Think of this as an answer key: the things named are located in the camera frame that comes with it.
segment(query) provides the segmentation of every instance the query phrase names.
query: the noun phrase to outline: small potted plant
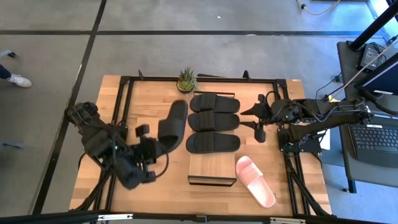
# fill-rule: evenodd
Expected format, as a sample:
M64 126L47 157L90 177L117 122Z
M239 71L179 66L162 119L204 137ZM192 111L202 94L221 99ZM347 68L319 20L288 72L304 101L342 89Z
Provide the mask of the small potted plant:
M197 78L190 67L185 68L184 72L181 71L177 82L177 88L184 94L190 93L193 89L198 89Z

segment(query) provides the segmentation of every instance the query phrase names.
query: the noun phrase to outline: black slide sandal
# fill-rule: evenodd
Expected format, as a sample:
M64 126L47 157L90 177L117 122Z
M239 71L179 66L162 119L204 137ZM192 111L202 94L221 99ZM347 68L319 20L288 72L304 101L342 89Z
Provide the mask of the black slide sandal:
M202 111L188 116L188 124L194 131L229 131L239 127L239 116L228 113Z
M204 93L194 96L189 104L194 112L214 110L216 113L236 113L241 104L239 100L225 96L217 96L216 93Z
M220 134L213 131L193 133L187 139L188 152L206 154L213 152L234 152L241 147L239 137L232 134Z
M183 100L174 101L166 119L159 121L157 138L167 153L176 149L184 139L187 123L188 105Z

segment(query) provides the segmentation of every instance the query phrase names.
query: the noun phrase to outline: sneaker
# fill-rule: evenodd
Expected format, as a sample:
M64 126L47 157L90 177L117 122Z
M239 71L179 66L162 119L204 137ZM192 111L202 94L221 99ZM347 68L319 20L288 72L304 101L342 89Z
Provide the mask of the sneaker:
M24 78L20 75L11 74L11 77L9 77L7 81L23 88L28 88L32 86L32 82L29 79Z

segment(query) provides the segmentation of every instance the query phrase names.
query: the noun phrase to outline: concrete floor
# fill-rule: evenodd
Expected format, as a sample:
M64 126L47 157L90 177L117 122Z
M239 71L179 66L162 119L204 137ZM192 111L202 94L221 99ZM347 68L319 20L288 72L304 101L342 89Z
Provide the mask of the concrete floor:
M306 2L313 11L330 5ZM0 29L91 30L99 5L100 0L2 0ZM330 13L315 17L302 12L291 0L112 0L106 5L99 29L359 31L372 21L363 2L342 2ZM313 98L318 88L340 72L336 43L350 39L97 36L78 101L96 101L103 75L137 75L138 69L147 76L177 75L186 66L196 72L226 77L240 77L247 69L254 78L298 78L303 80L306 96ZM0 63L34 83L31 89L23 90L0 82L0 136L26 145L22 150L0 150L1 217L29 212L87 41L86 35L0 35L1 49L20 55L16 60L2 58ZM383 43L382 39L374 41ZM338 86L332 83L320 94ZM70 126L44 212L68 209L82 152L77 130ZM398 222L398 203L391 200L392 195L398 195L397 189L360 183L358 194L350 195L340 191L346 187L342 167L324 166L324 173L335 215ZM366 203L366 208L358 209L361 203Z

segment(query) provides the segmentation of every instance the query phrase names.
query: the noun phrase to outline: plant pot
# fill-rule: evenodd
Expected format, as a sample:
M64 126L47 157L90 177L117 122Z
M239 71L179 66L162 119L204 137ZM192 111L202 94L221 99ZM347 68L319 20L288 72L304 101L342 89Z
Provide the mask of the plant pot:
M180 93L187 94L187 93L192 92L193 87L190 90L182 90L182 89L180 89L180 85L178 84L179 82L180 81L177 81L177 89L179 90Z

